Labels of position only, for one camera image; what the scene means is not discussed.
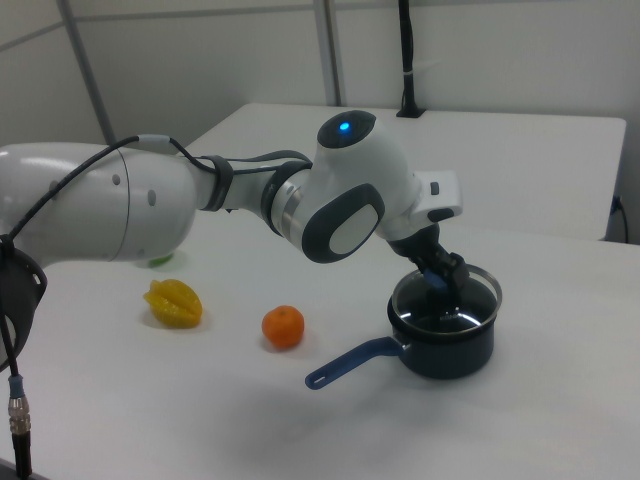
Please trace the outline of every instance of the orange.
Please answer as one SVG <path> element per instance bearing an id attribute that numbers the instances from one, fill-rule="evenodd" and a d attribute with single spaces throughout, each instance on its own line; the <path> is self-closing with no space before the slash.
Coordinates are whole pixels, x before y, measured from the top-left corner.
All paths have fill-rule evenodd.
<path id="1" fill-rule="evenodd" d="M 180 280 L 153 280 L 144 299 L 151 306 L 153 316 L 169 327 L 193 328 L 200 324 L 200 299 L 191 287 Z"/>
<path id="2" fill-rule="evenodd" d="M 302 340 L 304 317 L 294 307 L 280 305 L 262 319 L 262 333 L 276 348 L 291 348 Z"/>

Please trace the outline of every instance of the saucepan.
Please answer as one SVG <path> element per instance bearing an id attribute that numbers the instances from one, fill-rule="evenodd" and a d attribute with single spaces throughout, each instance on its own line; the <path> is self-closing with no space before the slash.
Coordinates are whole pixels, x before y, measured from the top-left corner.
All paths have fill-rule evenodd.
<path id="1" fill-rule="evenodd" d="M 305 379 L 325 387 L 377 356 L 397 356 L 429 378 L 453 379 L 482 368 L 493 352 L 493 330 L 502 303 L 500 284 L 489 272 L 468 265 L 469 279 L 455 297 L 414 271 L 396 286 L 387 305 L 393 335 L 369 340 Z"/>

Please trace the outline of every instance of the cable connector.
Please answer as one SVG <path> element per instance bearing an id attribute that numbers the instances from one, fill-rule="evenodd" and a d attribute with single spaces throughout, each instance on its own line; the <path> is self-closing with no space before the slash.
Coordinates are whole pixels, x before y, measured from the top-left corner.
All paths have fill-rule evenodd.
<path id="1" fill-rule="evenodd" d="M 24 394 L 21 375 L 9 377 L 9 386 L 9 427 L 16 458 L 16 474 L 18 478 L 26 480 L 32 473 L 29 401 Z"/>

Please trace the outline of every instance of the green object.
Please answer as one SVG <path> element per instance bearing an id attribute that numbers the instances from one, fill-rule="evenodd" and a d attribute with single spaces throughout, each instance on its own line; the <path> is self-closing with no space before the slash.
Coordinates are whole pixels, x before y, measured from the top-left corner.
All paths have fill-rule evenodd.
<path id="1" fill-rule="evenodd" d="M 173 258 L 173 252 L 170 253 L 169 255 L 165 256 L 165 257 L 154 258 L 153 260 L 149 260 L 149 268 L 155 268 L 155 267 L 159 267 L 161 265 L 164 265 L 165 263 L 167 263 L 172 258 Z"/>

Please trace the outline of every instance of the metal connector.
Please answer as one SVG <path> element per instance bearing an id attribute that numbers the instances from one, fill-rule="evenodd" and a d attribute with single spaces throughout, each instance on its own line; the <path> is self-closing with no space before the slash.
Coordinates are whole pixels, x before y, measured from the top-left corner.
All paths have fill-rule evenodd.
<path id="1" fill-rule="evenodd" d="M 24 435 L 31 431 L 31 415 L 26 396 L 9 399 L 9 427 L 12 435 Z"/>

